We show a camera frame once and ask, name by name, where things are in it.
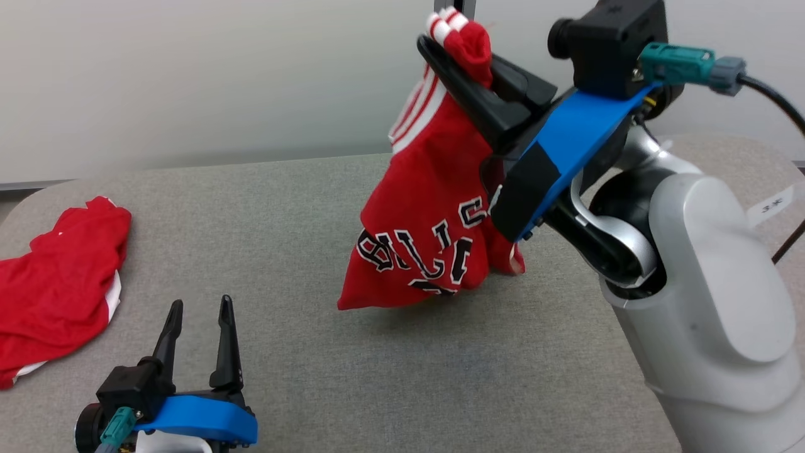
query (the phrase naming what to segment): blue plastic mount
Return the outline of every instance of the blue plastic mount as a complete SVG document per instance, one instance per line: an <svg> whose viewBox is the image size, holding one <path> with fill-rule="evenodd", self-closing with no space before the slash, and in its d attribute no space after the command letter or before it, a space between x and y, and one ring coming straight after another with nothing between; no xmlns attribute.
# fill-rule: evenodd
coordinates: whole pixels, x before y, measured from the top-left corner
<svg viewBox="0 0 805 453"><path fill-rule="evenodd" d="M257 443L257 419L235 404L208 398L179 395L169 397L151 423L134 430L159 430L226 443Z"/></svg>
<svg viewBox="0 0 805 453"><path fill-rule="evenodd" d="M520 239L537 226L538 220L570 186L573 178L601 149L626 115L658 86L661 85L650 85L625 101L576 91L556 107L521 159L535 143L539 143L560 176L539 204L526 229L520 233Z"/></svg>

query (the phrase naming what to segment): white wall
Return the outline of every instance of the white wall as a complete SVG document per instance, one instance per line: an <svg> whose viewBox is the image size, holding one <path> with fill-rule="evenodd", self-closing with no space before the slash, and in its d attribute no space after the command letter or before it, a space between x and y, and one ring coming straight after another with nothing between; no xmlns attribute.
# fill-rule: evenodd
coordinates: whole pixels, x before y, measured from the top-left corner
<svg viewBox="0 0 805 453"><path fill-rule="evenodd" d="M493 49L566 87L547 54L594 0L477 0ZM433 0L0 0L0 189L168 165L384 152ZM805 109L799 0L667 0L671 38L749 61ZM689 89L662 134L724 131L805 158L748 90Z"/></svg>
<svg viewBox="0 0 805 453"><path fill-rule="evenodd" d="M572 63L553 60L547 33L559 17L578 18L594 0L478 0L476 20L489 26L493 50L564 89ZM805 2L801 0L666 0L670 41L742 56L748 72L805 112ZM720 132L760 139L805 159L805 139L771 102L749 89L735 98L688 86L651 123L658 134Z"/></svg>
<svg viewBox="0 0 805 453"><path fill-rule="evenodd" d="M0 0L0 189L389 149L433 0Z"/></svg>

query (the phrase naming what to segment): jersey lettering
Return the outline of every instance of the jersey lettering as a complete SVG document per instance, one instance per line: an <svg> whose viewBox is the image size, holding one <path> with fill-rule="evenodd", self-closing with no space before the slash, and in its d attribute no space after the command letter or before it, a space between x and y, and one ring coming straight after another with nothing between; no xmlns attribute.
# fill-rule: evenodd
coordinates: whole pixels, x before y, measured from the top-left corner
<svg viewBox="0 0 805 453"><path fill-rule="evenodd" d="M461 218L461 223L464 228L470 229L477 225L486 218L486 211L483 210L483 202L481 197L475 197L468 202L463 202L458 205L458 215Z"/></svg>
<svg viewBox="0 0 805 453"><path fill-rule="evenodd" d="M361 231L361 235L358 236L357 252L361 258L374 264L378 272L394 268L394 263L391 261L390 247L375 240L366 229Z"/></svg>
<svg viewBox="0 0 805 453"><path fill-rule="evenodd" d="M444 275L444 261L439 259L433 260L433 267L436 268L435 271L427 268L425 263L422 261L422 256L416 250L416 246L414 245L414 240L411 238L411 234L407 230L394 230L394 233L397 235L397 240L405 246L408 250L408 253L416 262L417 267L419 270L422 271L422 275L427 278L428 280L435 280Z"/></svg>
<svg viewBox="0 0 805 453"><path fill-rule="evenodd" d="M456 249L453 251L453 266L450 271L450 281L455 285L461 285L461 280L467 273L467 259L472 248L473 240L470 238L461 238L456 243Z"/></svg>
<svg viewBox="0 0 805 453"><path fill-rule="evenodd" d="M439 222L439 224L434 226L432 230L433 235L439 240L439 244L441 244L442 250L444 250L447 247L450 247L450 244L452 242L450 241L450 234L448 233L447 220Z"/></svg>
<svg viewBox="0 0 805 453"><path fill-rule="evenodd" d="M408 264L403 261L403 258L397 254L397 251L394 249L394 245L391 242L391 237L388 233L378 233L378 242L383 244L386 247L386 250L391 251L391 254L394 255L394 258L397 260L397 266L402 270L408 270L411 268Z"/></svg>
<svg viewBox="0 0 805 453"><path fill-rule="evenodd" d="M455 291L453 289L442 288L441 286L434 285L432 281L427 280L412 280L411 283L408 284L408 286L419 288L422 289L423 291L434 293L435 295L442 297L449 297L455 293L458 293L458 291Z"/></svg>

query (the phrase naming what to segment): label sticker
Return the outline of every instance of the label sticker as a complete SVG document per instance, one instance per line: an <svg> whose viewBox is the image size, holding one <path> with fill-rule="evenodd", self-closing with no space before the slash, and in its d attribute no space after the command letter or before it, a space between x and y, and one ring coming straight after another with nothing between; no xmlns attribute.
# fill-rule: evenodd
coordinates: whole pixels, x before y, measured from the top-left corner
<svg viewBox="0 0 805 453"><path fill-rule="evenodd" d="M802 198L805 193L805 181L798 182L780 193L759 202L746 210L749 227L756 227L785 210L794 200Z"/></svg>

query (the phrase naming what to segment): gray table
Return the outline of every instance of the gray table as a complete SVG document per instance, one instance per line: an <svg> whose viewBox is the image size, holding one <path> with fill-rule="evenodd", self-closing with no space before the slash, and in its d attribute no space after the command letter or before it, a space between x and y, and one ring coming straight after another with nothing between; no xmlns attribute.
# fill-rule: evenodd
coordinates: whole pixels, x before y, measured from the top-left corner
<svg viewBox="0 0 805 453"><path fill-rule="evenodd" d="M746 206L803 177L743 139L682 137L673 152L725 179ZM553 231L536 231L528 272L490 277L450 301L336 311L358 213L389 155L137 172L45 189L0 226L18 256L69 206L111 197L134 215L122 304L109 329L0 393L0 451L72 451L81 409L114 365L151 353L182 298L175 382L214 368L217 307L231 294L252 452L677 451L679 445L598 290ZM799 203L759 228L770 251ZM779 265L805 353L805 241Z"/></svg>

